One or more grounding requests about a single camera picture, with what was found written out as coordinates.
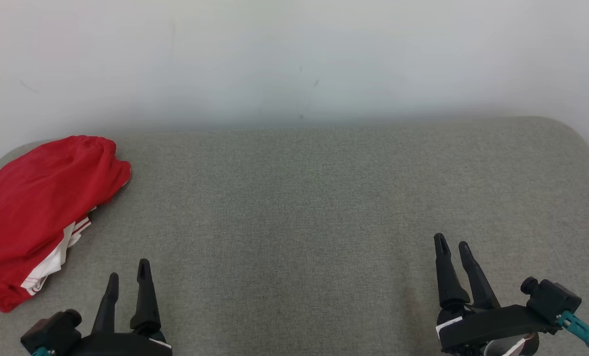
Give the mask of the red shorts with white stripes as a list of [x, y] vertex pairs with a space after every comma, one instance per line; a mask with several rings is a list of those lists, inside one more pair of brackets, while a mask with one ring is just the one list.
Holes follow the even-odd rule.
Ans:
[[130, 180], [130, 163], [116, 150], [104, 137], [69, 136], [0, 169], [0, 312], [32, 297], [21, 284], [59, 245], [63, 229]]

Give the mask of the grey fabric sofa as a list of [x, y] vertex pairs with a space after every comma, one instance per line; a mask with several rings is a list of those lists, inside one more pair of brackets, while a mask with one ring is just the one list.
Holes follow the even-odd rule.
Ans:
[[529, 276], [589, 324], [589, 146], [553, 119], [108, 134], [130, 181], [64, 268], [0, 312], [0, 356], [64, 309], [89, 333], [110, 273], [129, 330], [149, 259], [175, 356], [441, 356], [434, 235], [466, 241], [502, 306]]

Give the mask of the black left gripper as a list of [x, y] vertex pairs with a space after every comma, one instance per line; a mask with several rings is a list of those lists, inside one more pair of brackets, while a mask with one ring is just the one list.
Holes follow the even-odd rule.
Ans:
[[169, 344], [139, 335], [158, 334], [161, 331], [154, 280], [147, 259], [139, 261], [136, 281], [136, 310], [129, 323], [130, 329], [136, 334], [114, 333], [119, 275], [111, 273], [93, 323], [93, 334], [79, 340], [67, 352], [67, 356], [172, 356]]

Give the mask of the red white basketball jersey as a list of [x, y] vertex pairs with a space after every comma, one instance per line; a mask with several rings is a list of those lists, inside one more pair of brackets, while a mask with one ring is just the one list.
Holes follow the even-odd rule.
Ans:
[[66, 262], [67, 250], [74, 246], [81, 238], [82, 232], [91, 225], [89, 216], [86, 214], [63, 229], [59, 245], [50, 252], [39, 265], [30, 272], [24, 279], [21, 288], [29, 295], [38, 293], [44, 286], [49, 275], [61, 270]]

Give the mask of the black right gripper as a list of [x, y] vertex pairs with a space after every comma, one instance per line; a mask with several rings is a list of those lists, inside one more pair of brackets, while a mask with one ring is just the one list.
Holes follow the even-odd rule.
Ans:
[[439, 306], [435, 331], [441, 352], [451, 356], [534, 356], [541, 333], [560, 327], [524, 306], [500, 308], [500, 302], [466, 241], [459, 243], [462, 266], [470, 282], [472, 307], [451, 261], [443, 234], [434, 236]]

